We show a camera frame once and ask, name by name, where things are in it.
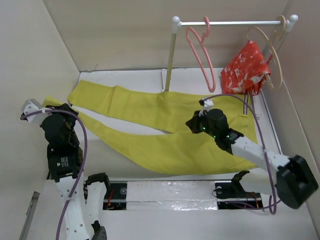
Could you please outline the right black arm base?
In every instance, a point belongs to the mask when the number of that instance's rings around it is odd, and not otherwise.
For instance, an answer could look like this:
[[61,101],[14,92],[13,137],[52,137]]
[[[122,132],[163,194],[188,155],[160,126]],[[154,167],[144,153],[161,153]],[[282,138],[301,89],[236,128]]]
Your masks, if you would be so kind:
[[217,199],[219,210],[259,209],[263,207],[260,193],[246,192],[231,180],[215,181],[211,194]]

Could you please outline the white clothes rack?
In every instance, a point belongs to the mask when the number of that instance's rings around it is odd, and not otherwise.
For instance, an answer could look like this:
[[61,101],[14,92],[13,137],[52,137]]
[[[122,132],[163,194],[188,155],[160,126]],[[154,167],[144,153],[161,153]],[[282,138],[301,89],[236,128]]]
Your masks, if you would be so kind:
[[[292,14],[288,19],[286,19],[286,27],[284,33],[277,37],[276,40],[273,40],[273,46],[276,48],[276,52],[278,53],[280,47],[283,45],[283,42],[287,38],[289,32],[293,29],[299,17],[296,14]],[[198,62],[200,70],[203,74],[204,80],[206,82],[207,88],[209,92],[214,92],[217,87],[217,79],[214,73],[214,68],[210,56],[208,54],[208,50],[205,47],[205,39],[210,35],[211,26],[213,27],[259,27],[261,30],[265,32],[265,34],[270,37],[273,30],[279,30],[280,21],[209,21],[208,17],[204,17],[202,21],[181,21],[178,16],[174,16],[172,18],[172,28],[171,28],[171,37],[170,37],[170,46],[169,46],[169,55],[166,67],[166,76],[162,81],[164,83],[163,91],[168,92],[170,90],[172,70],[173,70],[173,62],[174,62],[174,54],[176,48],[176,40],[177,34],[180,28],[185,27],[185,37],[186,40],[193,52],[193,55]],[[198,41],[208,64],[208,68],[210,71],[211,77],[208,76],[205,66],[203,65],[194,44],[190,41],[189,33],[192,33],[196,40]]]

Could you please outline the beige wooden hanger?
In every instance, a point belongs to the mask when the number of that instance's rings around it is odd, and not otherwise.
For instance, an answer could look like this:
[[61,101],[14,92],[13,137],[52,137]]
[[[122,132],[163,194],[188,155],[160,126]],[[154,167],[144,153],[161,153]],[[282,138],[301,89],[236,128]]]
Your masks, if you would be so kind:
[[277,71],[279,73],[280,82],[279,82],[278,85],[274,85],[269,74],[264,74],[263,76],[266,78],[266,81],[268,82],[269,86],[272,89],[279,90],[281,88],[282,84],[283,84],[283,73],[282,73],[281,63],[280,63],[280,60],[279,60],[279,57],[278,57],[278,54],[277,54],[277,50],[273,45],[273,41],[276,40],[276,38],[279,38],[285,32],[287,20],[283,15],[279,15],[276,18],[276,20],[280,21],[280,28],[279,28],[279,30],[273,30],[271,35],[270,35],[270,37],[268,37],[265,34],[265,32],[263,30],[261,30],[257,26],[250,26],[248,28],[248,30],[247,30],[246,37],[249,40],[249,32],[250,32],[250,30],[255,30],[264,39],[264,41],[265,41],[265,43],[266,43],[266,45],[268,47],[268,50],[270,51],[270,55],[268,57],[268,60],[266,60],[266,63],[269,65],[269,63],[272,60],[275,62],[276,69],[277,69]]

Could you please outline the silver tape strip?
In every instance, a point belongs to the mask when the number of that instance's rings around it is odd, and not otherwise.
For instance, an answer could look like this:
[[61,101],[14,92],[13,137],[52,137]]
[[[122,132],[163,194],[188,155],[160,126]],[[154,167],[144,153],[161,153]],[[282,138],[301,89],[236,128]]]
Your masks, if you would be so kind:
[[126,209],[129,211],[214,211],[214,181],[130,181]]

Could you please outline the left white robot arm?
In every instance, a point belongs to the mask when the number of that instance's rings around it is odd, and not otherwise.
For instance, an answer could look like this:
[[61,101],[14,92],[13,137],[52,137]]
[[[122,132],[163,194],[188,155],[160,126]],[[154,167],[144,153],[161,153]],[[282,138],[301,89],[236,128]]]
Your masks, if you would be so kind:
[[111,194],[106,173],[95,173],[84,178],[88,142],[81,149],[74,127],[80,122],[78,113],[68,104],[47,105],[40,127],[48,141],[47,160],[63,204],[55,238],[62,230],[67,240],[105,240],[107,230],[101,223],[104,199]]

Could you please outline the yellow-green trousers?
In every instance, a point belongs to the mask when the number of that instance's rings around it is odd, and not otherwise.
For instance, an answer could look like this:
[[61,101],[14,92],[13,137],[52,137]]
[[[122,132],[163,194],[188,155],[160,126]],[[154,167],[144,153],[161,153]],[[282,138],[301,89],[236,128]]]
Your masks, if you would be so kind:
[[87,174],[105,170],[135,174],[135,166],[164,175],[229,174],[255,164],[222,151],[212,137],[194,134],[186,122],[200,108],[200,95],[140,92],[81,80],[67,100],[79,109],[88,144]]

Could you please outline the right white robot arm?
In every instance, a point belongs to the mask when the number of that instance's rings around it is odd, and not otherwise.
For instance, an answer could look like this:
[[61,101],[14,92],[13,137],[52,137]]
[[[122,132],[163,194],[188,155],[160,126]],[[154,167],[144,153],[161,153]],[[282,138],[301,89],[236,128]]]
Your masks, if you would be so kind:
[[266,150],[230,128],[226,115],[220,109],[197,110],[185,124],[194,134],[206,133],[213,137],[221,150],[265,170],[279,199],[292,209],[298,209],[319,188],[302,156],[289,157]]

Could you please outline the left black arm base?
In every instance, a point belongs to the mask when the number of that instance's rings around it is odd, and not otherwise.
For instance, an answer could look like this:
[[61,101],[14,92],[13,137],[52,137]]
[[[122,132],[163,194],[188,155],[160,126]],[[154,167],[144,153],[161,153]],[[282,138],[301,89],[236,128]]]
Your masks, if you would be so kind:
[[128,183],[125,181],[112,181],[110,190],[103,200],[102,209],[105,211],[121,211],[127,209]]

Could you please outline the red white patterned garment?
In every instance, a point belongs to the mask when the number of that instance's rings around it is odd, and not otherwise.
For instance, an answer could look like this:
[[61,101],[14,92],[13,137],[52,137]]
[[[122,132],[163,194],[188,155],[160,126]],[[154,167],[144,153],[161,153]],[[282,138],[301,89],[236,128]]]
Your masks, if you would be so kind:
[[269,76],[271,70],[258,44],[249,40],[220,74],[224,94],[255,96],[260,94],[264,76]]

